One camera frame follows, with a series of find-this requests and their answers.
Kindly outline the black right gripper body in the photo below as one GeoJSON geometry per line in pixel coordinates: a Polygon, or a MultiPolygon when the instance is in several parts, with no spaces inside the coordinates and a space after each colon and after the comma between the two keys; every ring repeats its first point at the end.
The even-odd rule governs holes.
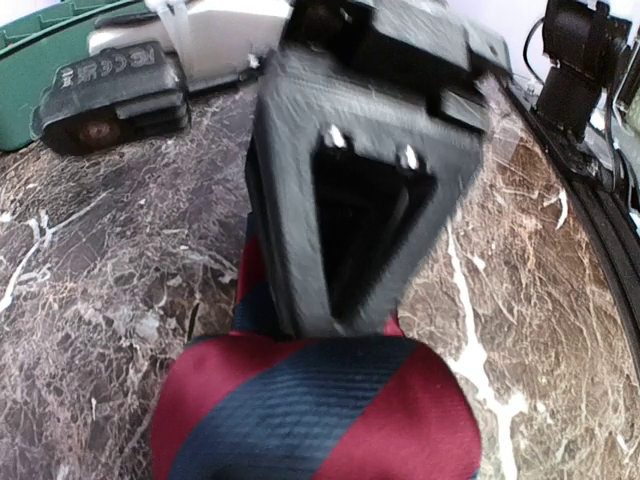
{"type": "Polygon", "coordinates": [[[470,130],[489,127],[478,80],[512,73],[505,40],[444,1],[296,1],[284,40],[327,51],[348,70],[420,96],[431,115],[470,130]]]}

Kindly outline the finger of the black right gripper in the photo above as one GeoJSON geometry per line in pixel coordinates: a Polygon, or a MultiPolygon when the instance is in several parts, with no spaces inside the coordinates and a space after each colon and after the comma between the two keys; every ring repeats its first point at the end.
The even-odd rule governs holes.
{"type": "Polygon", "coordinates": [[[482,140],[329,56],[274,53],[246,179],[285,330],[381,332],[481,166],[482,140]]]}

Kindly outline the red navy striped tie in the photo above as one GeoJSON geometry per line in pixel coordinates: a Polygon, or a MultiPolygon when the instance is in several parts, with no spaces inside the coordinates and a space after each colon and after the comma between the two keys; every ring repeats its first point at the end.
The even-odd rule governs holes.
{"type": "Polygon", "coordinates": [[[446,362],[406,337],[292,340],[246,228],[229,333],[193,339],[153,415],[157,479],[474,479],[481,434],[446,362]]]}

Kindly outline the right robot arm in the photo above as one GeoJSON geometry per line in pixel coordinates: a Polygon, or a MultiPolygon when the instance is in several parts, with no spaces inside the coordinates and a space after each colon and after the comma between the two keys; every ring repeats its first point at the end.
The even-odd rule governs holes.
{"type": "Polygon", "coordinates": [[[382,331],[479,170],[496,32],[443,1],[151,1],[91,53],[155,40],[190,90],[260,73],[246,183],[296,337],[382,331]]]}

